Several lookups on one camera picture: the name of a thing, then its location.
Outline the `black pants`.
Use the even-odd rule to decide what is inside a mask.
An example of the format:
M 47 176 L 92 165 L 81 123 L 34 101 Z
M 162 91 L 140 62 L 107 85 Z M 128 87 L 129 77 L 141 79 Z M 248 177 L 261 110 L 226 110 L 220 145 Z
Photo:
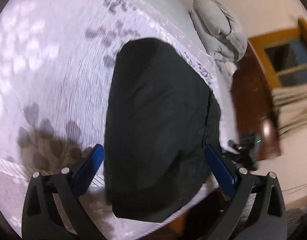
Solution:
M 221 151 L 221 111 L 205 81 L 161 40 L 118 52 L 105 128 L 105 187 L 116 217 L 160 223 L 210 174 L 205 146 Z

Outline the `dark wooden headboard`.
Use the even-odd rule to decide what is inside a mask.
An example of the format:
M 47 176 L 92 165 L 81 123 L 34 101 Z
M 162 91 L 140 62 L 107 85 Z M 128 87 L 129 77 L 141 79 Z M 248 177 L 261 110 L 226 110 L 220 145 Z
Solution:
M 240 137 L 250 133 L 260 135 L 258 160 L 281 156 L 277 119 L 268 82 L 249 44 L 244 57 L 237 63 L 231 94 Z

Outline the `beige curtain right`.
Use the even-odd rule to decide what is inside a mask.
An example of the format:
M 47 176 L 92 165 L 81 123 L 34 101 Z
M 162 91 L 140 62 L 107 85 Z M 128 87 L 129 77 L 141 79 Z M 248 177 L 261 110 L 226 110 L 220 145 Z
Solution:
M 307 126 L 307 83 L 271 90 L 278 135 L 286 137 Z

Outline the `white cloth on duvet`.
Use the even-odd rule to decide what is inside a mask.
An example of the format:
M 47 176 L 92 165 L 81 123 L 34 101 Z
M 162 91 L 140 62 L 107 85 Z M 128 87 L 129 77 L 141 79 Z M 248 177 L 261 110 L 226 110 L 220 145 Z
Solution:
M 230 62 L 230 61 L 227 61 L 225 63 L 225 66 L 227 68 L 227 72 L 228 72 L 228 75 L 229 76 L 233 76 L 234 73 L 237 71 L 238 67 L 237 65 L 234 63 L 234 62 Z

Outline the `wooden framed window right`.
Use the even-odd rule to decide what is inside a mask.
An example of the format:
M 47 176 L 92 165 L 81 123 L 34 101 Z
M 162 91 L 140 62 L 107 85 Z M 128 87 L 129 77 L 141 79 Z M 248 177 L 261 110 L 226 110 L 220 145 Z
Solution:
M 270 89 L 307 83 L 307 21 L 249 39 Z

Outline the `folded grey duvet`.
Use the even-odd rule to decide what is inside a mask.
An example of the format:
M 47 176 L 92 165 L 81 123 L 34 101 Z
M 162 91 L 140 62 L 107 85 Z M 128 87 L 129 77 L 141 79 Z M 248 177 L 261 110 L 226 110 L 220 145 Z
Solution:
M 217 0 L 193 0 L 190 16 L 207 54 L 214 59 L 220 72 L 231 77 L 225 63 L 240 61 L 248 44 L 239 20 Z

